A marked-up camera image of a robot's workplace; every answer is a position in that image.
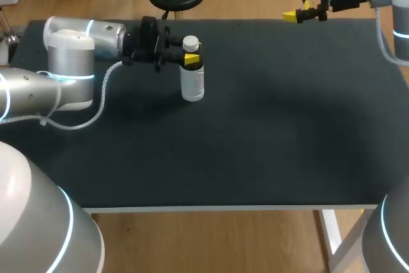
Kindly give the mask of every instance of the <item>stool leg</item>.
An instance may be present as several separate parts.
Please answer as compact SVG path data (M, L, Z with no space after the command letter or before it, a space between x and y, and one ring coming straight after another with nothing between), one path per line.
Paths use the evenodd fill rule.
M0 29L3 30L4 36L12 36L13 31L12 28L10 27L10 24L8 23L8 20L6 16L3 13L3 9L0 7Z
M181 19L183 19L183 11L175 12L175 13L174 13L174 19L175 19L175 20L181 20Z

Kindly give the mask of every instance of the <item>white table leg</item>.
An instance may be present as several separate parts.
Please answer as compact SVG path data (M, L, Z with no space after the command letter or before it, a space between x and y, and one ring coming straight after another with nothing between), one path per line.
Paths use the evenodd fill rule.
M320 219L328 259L330 259L342 242L335 210L320 210Z
M362 232L371 214L372 210L365 210L346 238L341 241L335 212L333 210L322 210L320 212L330 273L345 272L359 256L362 256Z

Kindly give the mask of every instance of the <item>wooden floor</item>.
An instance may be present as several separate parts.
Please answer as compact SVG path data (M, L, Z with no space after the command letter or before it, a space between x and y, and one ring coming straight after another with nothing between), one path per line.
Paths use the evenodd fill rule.
M301 0L204 0L186 19L280 19ZM13 25L52 15L94 19L161 16L148 0L20 0L5 13ZM368 5L331 17L373 18ZM392 43L390 10L383 29ZM406 77L409 71L403 70ZM359 210L338 210L347 234ZM104 273L327 272L319 223L312 211L96 215L105 238ZM350 273L362 272L360 263Z

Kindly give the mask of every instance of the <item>black tabletop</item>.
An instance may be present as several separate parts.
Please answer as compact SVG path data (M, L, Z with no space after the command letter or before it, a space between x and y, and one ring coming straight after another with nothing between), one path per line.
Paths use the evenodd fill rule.
M131 26L133 22L124 22ZM83 207L377 204L409 166L409 102L373 20L167 21L203 43L205 95L180 94L169 65L119 68L92 126L30 121L0 127ZM12 65L47 69L43 21L30 23ZM112 63L96 62L87 111Z

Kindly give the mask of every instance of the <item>white bottle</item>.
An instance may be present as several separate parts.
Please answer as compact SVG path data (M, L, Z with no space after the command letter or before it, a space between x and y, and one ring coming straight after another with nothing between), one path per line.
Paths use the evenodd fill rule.
M183 39L185 52L196 52L200 48L199 40L192 35ZM197 102L205 95L205 66L180 66L181 95L188 102Z

